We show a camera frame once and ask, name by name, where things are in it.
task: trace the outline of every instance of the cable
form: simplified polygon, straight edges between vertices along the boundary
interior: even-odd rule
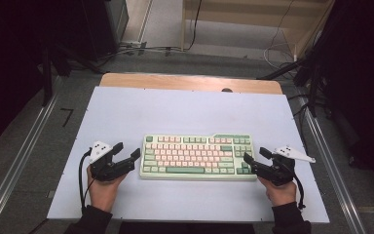
[[[32,229],[32,231],[30,231],[28,234],[34,234],[36,231],[39,230],[39,228],[41,228],[49,219],[48,218],[45,218],[44,220],[42,220],[34,229]]]
[[[277,67],[273,64],[271,64],[269,62],[269,54],[267,55],[266,57],[266,52],[270,51],[270,49],[274,48],[274,47],[277,47],[277,46],[282,46],[282,45],[294,45],[294,50],[296,51],[296,44],[295,43],[280,43],[280,44],[277,44],[277,45],[272,45],[270,46],[269,48],[267,48],[264,52],[263,52],[263,57],[265,59],[266,62],[268,62],[272,67],[276,68],[276,69],[281,69],[280,67]]]
[[[300,193],[299,205],[297,206],[297,208],[299,210],[303,210],[304,208],[306,208],[306,206],[303,205],[303,199],[305,198],[305,190],[303,189],[302,182],[300,181],[300,179],[296,175],[296,173],[294,171],[292,171],[290,168],[288,168],[285,164],[279,162],[276,159],[273,159],[273,160],[275,160],[275,163],[279,164],[281,167],[283,167],[286,170],[288,170],[293,175],[293,177],[296,179],[297,187],[299,188],[299,193]]]
[[[125,54],[128,52],[134,52],[134,51],[160,51],[160,52],[168,52],[168,51],[174,51],[174,52],[180,52],[181,48],[179,47],[146,47],[146,48],[127,48],[121,51],[118,51],[115,55]]]
[[[100,64],[97,64],[95,65],[94,67],[96,68],[101,68],[103,65],[105,65],[109,60],[111,60],[114,56],[116,55],[115,54],[112,54],[112,55],[109,55],[108,57],[105,58],[104,61],[102,61]],[[85,67],[85,66],[76,66],[76,65],[72,65],[72,64],[69,64],[71,66],[71,69],[72,70],[87,70],[88,68]]]
[[[197,9],[197,13],[196,13],[196,20],[194,22],[194,31],[193,31],[193,40],[190,44],[190,47],[187,49],[187,51],[190,51],[190,49],[193,47],[193,44],[194,44],[194,41],[196,41],[196,28],[197,28],[197,21],[199,19],[199,12],[200,12],[200,8],[202,7],[202,0],[200,0],[200,3],[199,3],[199,8]]]
[[[282,69],[282,66],[284,66],[284,65],[288,65],[288,64],[291,64],[291,62],[284,62],[284,63],[282,63],[281,65],[279,65],[279,67],[280,67],[280,69]],[[295,77],[294,75],[291,74],[290,71],[287,72],[287,74],[291,77],[290,79],[293,79],[293,78]]]
[[[83,157],[81,158],[80,166],[78,170],[78,183],[80,186],[80,199],[81,199],[81,213],[84,213],[84,210],[85,210],[85,198],[83,195],[83,177],[82,177],[83,164],[84,164],[85,158],[91,155],[92,150],[93,149],[90,148],[90,150],[83,155]]]
[[[275,36],[272,38],[272,43],[270,44],[270,47],[273,46],[273,43],[274,43],[274,41],[275,41],[275,38],[276,38],[276,36],[278,35],[279,28],[281,28],[281,23],[282,23],[284,17],[285,17],[285,16],[287,15],[287,13],[289,12],[290,7],[291,7],[291,5],[293,4],[293,2],[294,2],[294,0],[291,0],[289,6],[287,7],[286,12],[285,12],[284,15],[281,17],[281,19],[280,19],[280,23],[279,23],[279,26],[278,26],[278,28],[277,28],[277,30],[276,30]]]
[[[303,111],[303,109],[305,109],[306,107],[308,106],[308,104],[306,103],[306,104],[304,104],[304,105],[302,105],[302,107],[300,107],[300,110],[299,111],[297,111],[296,113],[294,113],[293,114],[293,117],[295,117],[296,115],[298,115],[300,112],[302,112]]]
[[[86,198],[87,198],[87,193],[88,193],[88,191],[90,190],[91,185],[93,185],[95,179],[96,179],[96,175],[95,175],[95,178],[93,178],[93,180],[91,181],[91,183],[88,185],[87,190],[85,191],[84,201],[86,200]]]

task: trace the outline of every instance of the keyboard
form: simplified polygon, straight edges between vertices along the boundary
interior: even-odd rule
[[[153,179],[256,180],[244,153],[253,156],[250,135],[146,135],[140,176]]]

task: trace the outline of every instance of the green keycap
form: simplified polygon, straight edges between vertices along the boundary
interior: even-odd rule
[[[205,168],[167,168],[167,173],[173,174],[203,174]]]
[[[147,142],[153,142],[153,137],[152,136],[146,136],[145,141]]]
[[[218,163],[218,168],[233,168],[234,164],[233,163]]]
[[[221,162],[233,162],[232,157],[220,157]]]
[[[233,147],[231,145],[221,145],[221,151],[233,151]]]
[[[154,156],[154,155],[145,155],[144,159],[148,160],[148,161],[152,161],[152,160],[156,160],[156,156]]]
[[[144,161],[144,166],[157,166],[156,161]]]
[[[145,154],[154,155],[154,149],[146,149]]]

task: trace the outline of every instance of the black cable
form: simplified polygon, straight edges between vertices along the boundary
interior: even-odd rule
[[[79,186],[80,186],[80,199],[81,199],[81,213],[84,213],[84,210],[85,210],[85,199],[84,199],[84,195],[83,195],[82,170],[83,170],[84,160],[85,160],[86,157],[91,155],[91,151],[92,151],[92,149],[90,148],[90,150],[83,155],[83,157],[81,158],[80,166],[79,166],[79,170],[78,170],[78,182],[79,182]]]
[[[44,220],[42,220],[34,229],[32,229],[32,231],[30,231],[28,234],[34,234],[36,231],[39,230],[39,228],[41,228],[49,219],[48,218],[45,218]]]
[[[302,110],[305,109],[306,107],[308,107],[308,104],[307,104],[307,103],[304,104],[304,105],[302,105],[302,107],[300,107],[300,110],[293,114],[293,117],[295,117],[295,116],[298,115],[300,112],[302,112]]]
[[[306,98],[306,97],[308,97],[308,96],[309,96],[309,95],[297,95],[297,96],[288,97],[287,100],[292,100],[292,99],[299,98],[299,97]]]
[[[124,50],[118,51],[117,54],[115,54],[115,55],[124,54],[124,53],[132,52],[132,51],[148,51],[148,50],[167,51],[168,49],[173,50],[173,51],[182,52],[181,48],[179,48],[179,47],[144,47],[144,48],[131,47],[131,48],[126,48]]]
[[[282,69],[282,66],[283,66],[283,65],[286,65],[286,64],[291,64],[291,62],[289,62],[289,61],[284,62],[284,63],[282,63],[282,64],[279,65],[279,68]],[[288,71],[287,74],[288,74],[291,78],[287,78],[287,77],[285,77],[284,74],[282,75],[282,77],[284,77],[284,78],[287,79],[287,80],[288,80],[288,79],[292,79],[292,78],[294,78],[294,76],[291,74],[290,71]]]
[[[93,180],[91,181],[91,183],[88,185],[87,190],[85,191],[84,201],[87,199],[87,193],[90,190],[91,185],[93,185],[95,179],[96,179],[96,176],[95,176],[95,178],[93,178]]]
[[[194,30],[193,30],[193,40],[190,44],[190,47],[187,49],[187,51],[190,51],[191,47],[193,47],[193,44],[194,44],[194,41],[196,41],[196,28],[197,28],[197,21],[199,19],[199,12],[200,12],[200,8],[202,7],[202,0],[200,0],[200,3],[199,3],[199,8],[197,9],[197,13],[196,13],[196,20],[194,22]]]
[[[296,175],[296,173],[294,171],[292,171],[290,168],[288,168],[285,164],[279,162],[276,159],[273,159],[273,160],[275,160],[275,162],[277,164],[279,164],[281,167],[288,170],[293,175],[293,177],[296,179],[297,187],[299,188],[299,193],[300,193],[299,205],[297,206],[297,208],[299,210],[302,210],[302,209],[306,208],[306,206],[303,204],[303,199],[305,198],[305,190],[303,189],[303,185],[302,185],[302,182],[300,181],[299,177]]]
[[[109,60],[111,60],[116,54],[113,54],[113,55],[110,55],[108,56],[107,58],[105,58],[104,61],[102,61],[100,64],[97,64],[95,65],[94,67],[96,68],[101,68],[103,65],[105,65]],[[76,65],[72,65],[72,64],[69,64],[71,66],[71,69],[72,70],[87,70],[88,68],[87,67],[84,67],[84,66],[76,66]]]

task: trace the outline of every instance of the white table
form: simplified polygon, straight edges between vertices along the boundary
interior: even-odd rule
[[[197,105],[195,111],[190,109],[193,105]],[[123,142],[124,150],[114,158],[119,161],[141,147],[144,135],[154,133],[249,133],[255,151],[261,146],[273,150],[286,144],[303,151],[283,95],[96,87],[48,218],[81,216],[77,170],[82,155],[96,140],[109,144]],[[260,155],[256,160],[271,164]],[[257,181],[146,180],[139,176],[139,161],[135,165],[135,171],[120,185],[113,218],[206,222],[273,220],[265,188]],[[311,222],[329,222],[309,163],[298,161],[295,171],[305,188],[307,208],[303,217]]]

